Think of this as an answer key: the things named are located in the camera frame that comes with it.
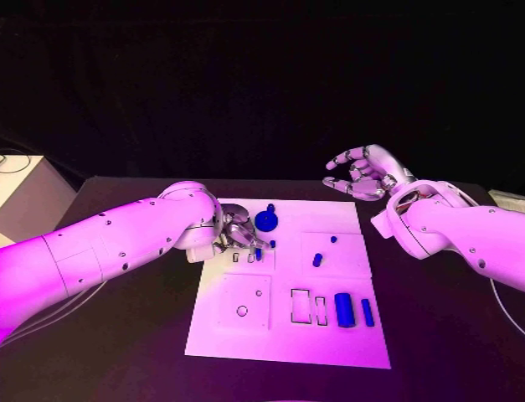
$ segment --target blue object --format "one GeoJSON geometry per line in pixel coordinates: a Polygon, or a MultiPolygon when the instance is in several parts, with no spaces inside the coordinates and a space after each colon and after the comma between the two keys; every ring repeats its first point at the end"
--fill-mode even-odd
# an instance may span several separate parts
{"type": "Polygon", "coordinates": [[[278,228],[278,215],[275,214],[275,204],[269,204],[266,211],[259,212],[255,218],[255,225],[262,232],[272,232],[278,228]]]}
{"type": "Polygon", "coordinates": [[[366,323],[369,327],[374,327],[374,312],[371,312],[371,304],[369,299],[361,300],[363,312],[366,313],[366,323]]]}
{"type": "Polygon", "coordinates": [[[315,254],[314,266],[321,266],[322,254],[315,254]]]}
{"type": "Polygon", "coordinates": [[[338,326],[351,328],[356,326],[356,313],[353,311],[351,295],[348,293],[338,293],[335,295],[337,305],[337,320],[338,326]]]}

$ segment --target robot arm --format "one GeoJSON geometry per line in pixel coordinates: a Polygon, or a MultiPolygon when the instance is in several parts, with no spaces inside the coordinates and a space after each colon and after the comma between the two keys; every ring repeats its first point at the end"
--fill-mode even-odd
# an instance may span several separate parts
{"type": "Polygon", "coordinates": [[[328,169],[353,157],[360,158],[353,183],[335,178],[324,183],[364,200],[390,192],[387,208],[373,218],[383,237],[396,237],[420,260],[442,250],[455,251],[481,275],[525,291],[525,214],[480,206],[448,182],[418,180],[377,145],[341,154],[328,169]]]}
{"type": "MultiPolygon", "coordinates": [[[[244,223],[249,211],[242,211],[244,223]]],[[[172,248],[190,262],[214,257],[227,247],[270,248],[243,230],[239,241],[216,239],[226,227],[242,227],[206,186],[181,182],[158,198],[138,200],[67,228],[0,249],[0,343],[25,320],[67,297],[133,271],[172,248]]]]}

